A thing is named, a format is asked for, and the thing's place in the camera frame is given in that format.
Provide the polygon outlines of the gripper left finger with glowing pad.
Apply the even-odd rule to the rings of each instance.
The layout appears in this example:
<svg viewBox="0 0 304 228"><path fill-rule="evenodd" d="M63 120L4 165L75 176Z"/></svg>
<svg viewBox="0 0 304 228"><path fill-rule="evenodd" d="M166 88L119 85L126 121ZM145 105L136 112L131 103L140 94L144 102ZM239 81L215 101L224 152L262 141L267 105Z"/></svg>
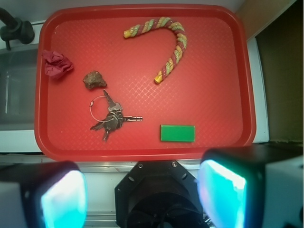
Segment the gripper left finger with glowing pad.
<svg viewBox="0 0 304 228"><path fill-rule="evenodd" d="M87 183L71 161L0 167L2 228L81 228Z"/></svg>

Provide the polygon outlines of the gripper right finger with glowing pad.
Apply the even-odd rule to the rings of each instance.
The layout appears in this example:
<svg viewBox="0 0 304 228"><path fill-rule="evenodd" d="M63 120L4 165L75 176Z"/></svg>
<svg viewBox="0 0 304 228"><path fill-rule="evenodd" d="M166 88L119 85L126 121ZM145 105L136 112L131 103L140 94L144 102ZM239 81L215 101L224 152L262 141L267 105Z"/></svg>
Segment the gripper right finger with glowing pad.
<svg viewBox="0 0 304 228"><path fill-rule="evenodd" d="M303 148L255 143L209 149L201 159L197 190L217 228L301 228Z"/></svg>

